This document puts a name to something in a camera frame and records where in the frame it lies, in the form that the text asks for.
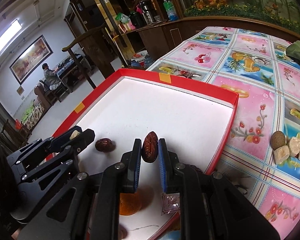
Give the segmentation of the seated person in grey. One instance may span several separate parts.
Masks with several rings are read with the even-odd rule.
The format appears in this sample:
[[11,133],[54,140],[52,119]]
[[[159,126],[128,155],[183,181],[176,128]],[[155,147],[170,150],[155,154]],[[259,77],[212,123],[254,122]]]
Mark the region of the seated person in grey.
[[45,83],[49,85],[50,90],[56,90],[61,85],[60,79],[57,77],[56,73],[49,68],[47,63],[42,65],[42,69],[44,72]]

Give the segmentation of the red date on tray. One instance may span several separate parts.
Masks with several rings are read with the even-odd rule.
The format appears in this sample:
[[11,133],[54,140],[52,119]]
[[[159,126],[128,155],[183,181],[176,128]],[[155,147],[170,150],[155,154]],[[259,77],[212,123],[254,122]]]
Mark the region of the red date on tray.
[[95,148],[99,152],[108,153],[115,150],[116,145],[115,142],[113,142],[109,138],[102,138],[95,142]]

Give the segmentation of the floral plastic tablecloth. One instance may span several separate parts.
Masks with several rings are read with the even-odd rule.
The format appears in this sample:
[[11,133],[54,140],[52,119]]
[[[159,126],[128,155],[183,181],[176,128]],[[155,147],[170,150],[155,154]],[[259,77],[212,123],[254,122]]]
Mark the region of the floral plastic tablecloth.
[[217,170],[278,231],[300,239],[300,152],[276,165],[270,137],[300,138],[300,65],[289,42],[258,31],[206,27],[149,70],[210,83],[238,94],[238,109]]

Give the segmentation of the small beige fruit chunk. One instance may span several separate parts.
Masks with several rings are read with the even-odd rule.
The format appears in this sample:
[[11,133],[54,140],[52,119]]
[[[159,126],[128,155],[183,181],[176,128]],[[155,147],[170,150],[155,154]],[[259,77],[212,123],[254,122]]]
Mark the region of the small beige fruit chunk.
[[74,130],[72,132],[72,134],[70,135],[70,140],[74,139],[75,137],[77,137],[78,135],[80,135],[80,132],[77,130]]

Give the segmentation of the red cardboard box lid tray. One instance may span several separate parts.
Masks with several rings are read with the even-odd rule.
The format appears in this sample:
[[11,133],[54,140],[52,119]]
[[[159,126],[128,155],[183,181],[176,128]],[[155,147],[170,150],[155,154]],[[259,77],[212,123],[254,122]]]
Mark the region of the red cardboard box lid tray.
[[[136,69],[119,69],[94,89],[63,121],[55,136],[72,126],[92,129],[96,137],[115,141],[110,158],[93,156],[88,146],[79,159],[88,174],[102,172],[91,239],[117,239],[120,189],[118,163],[132,150],[135,139],[153,131],[176,153],[175,165],[180,194],[181,236],[202,239],[209,236],[203,193],[196,172],[211,174],[230,134],[239,96],[237,93],[196,80]],[[153,202],[143,211],[123,220],[130,239],[149,239],[163,229],[171,217],[162,215],[162,187],[159,158],[141,162],[139,186],[152,186]]]

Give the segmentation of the framed landscape painting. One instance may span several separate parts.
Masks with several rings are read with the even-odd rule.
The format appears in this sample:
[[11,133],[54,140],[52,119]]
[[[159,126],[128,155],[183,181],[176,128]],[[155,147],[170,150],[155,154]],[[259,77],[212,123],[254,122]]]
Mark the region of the framed landscape painting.
[[51,47],[45,37],[41,35],[12,63],[10,71],[21,85],[52,54]]

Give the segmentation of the steel thermos flask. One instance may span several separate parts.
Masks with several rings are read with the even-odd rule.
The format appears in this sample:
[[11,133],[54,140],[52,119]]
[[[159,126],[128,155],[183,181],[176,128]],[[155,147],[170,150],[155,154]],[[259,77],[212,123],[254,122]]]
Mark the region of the steel thermos flask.
[[150,6],[150,2],[149,0],[142,0],[139,3],[140,9],[142,10],[142,14],[145,18],[145,21],[147,22],[147,24],[152,24],[155,23],[155,19],[152,15],[152,10],[151,10],[151,6]]

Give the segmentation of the green capped water bottle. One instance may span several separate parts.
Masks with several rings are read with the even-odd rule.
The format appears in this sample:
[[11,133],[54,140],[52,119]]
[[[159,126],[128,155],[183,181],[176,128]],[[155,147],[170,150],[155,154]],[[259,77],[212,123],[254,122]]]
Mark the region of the green capped water bottle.
[[174,8],[174,5],[172,3],[172,0],[164,0],[163,1],[164,8],[167,12],[168,18],[170,21],[176,21],[178,20],[178,15],[176,13],[176,10]]

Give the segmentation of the dark red date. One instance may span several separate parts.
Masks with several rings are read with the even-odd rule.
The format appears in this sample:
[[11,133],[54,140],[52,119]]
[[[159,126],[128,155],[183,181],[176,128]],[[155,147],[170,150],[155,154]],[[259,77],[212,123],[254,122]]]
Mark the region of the dark red date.
[[158,157],[158,137],[155,132],[151,131],[145,137],[141,149],[142,159],[146,163],[153,163]]

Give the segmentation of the patterned sofa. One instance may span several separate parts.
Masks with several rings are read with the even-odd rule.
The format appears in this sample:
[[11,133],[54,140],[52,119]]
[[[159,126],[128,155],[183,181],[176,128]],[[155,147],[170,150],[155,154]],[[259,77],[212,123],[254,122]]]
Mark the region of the patterned sofa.
[[32,130],[44,113],[44,105],[38,100],[33,100],[21,116],[21,124],[28,130]]

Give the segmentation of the white bucket with items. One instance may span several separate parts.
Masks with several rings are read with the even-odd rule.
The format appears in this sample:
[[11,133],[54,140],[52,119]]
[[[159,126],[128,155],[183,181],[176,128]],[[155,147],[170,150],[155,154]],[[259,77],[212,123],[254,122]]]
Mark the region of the white bucket with items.
[[148,68],[154,63],[154,60],[150,57],[148,51],[142,50],[133,55],[130,61],[132,67]]

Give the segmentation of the dark wooden cabinet counter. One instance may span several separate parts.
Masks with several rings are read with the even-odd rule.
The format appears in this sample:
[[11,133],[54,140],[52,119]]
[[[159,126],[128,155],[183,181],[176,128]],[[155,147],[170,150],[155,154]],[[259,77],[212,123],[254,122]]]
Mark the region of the dark wooden cabinet counter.
[[260,20],[230,16],[185,17],[177,21],[151,24],[125,34],[129,38],[139,37],[150,56],[157,60],[206,27],[248,29],[276,36],[289,42],[300,40],[300,34],[287,28]]

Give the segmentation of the brown round longan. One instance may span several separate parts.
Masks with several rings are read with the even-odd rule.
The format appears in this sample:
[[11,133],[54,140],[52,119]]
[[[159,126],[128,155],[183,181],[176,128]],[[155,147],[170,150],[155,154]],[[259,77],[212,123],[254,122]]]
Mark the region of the brown round longan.
[[283,132],[276,131],[270,137],[270,145],[273,150],[276,150],[286,144],[286,137]]

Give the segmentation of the ceiling fluorescent light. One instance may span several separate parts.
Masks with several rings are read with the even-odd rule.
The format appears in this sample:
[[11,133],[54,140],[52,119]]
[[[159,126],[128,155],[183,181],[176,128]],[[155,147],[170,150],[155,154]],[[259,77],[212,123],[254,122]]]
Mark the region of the ceiling fluorescent light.
[[22,27],[18,20],[12,22],[10,27],[0,36],[0,52],[21,29]]

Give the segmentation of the distant dining table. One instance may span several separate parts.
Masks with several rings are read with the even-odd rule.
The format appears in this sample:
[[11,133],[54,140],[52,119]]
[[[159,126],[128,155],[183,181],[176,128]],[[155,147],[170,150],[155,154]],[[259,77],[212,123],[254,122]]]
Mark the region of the distant dining table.
[[[83,69],[89,74],[92,68],[86,57],[82,54],[75,54],[75,56]],[[84,77],[79,66],[72,57],[66,58],[58,65],[56,75],[70,93],[73,92],[74,86]]]

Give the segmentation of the dark wooden chair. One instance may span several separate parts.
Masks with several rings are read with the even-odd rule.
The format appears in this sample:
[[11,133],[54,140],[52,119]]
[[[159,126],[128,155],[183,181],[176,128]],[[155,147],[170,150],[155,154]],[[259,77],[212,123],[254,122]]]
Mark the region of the dark wooden chair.
[[78,43],[83,43],[83,51],[92,59],[93,63],[96,65],[105,79],[115,73],[114,68],[109,63],[104,53],[103,47],[106,48],[107,44],[111,46],[117,57],[120,59],[122,65],[125,68],[128,67],[126,59],[123,57],[111,35],[107,32],[107,25],[105,23],[76,37],[68,46],[62,48],[62,52],[69,53],[85,79],[91,85],[92,89],[96,89],[95,83],[92,81],[88,72],[83,68],[83,65],[79,62],[72,51],[72,48]]

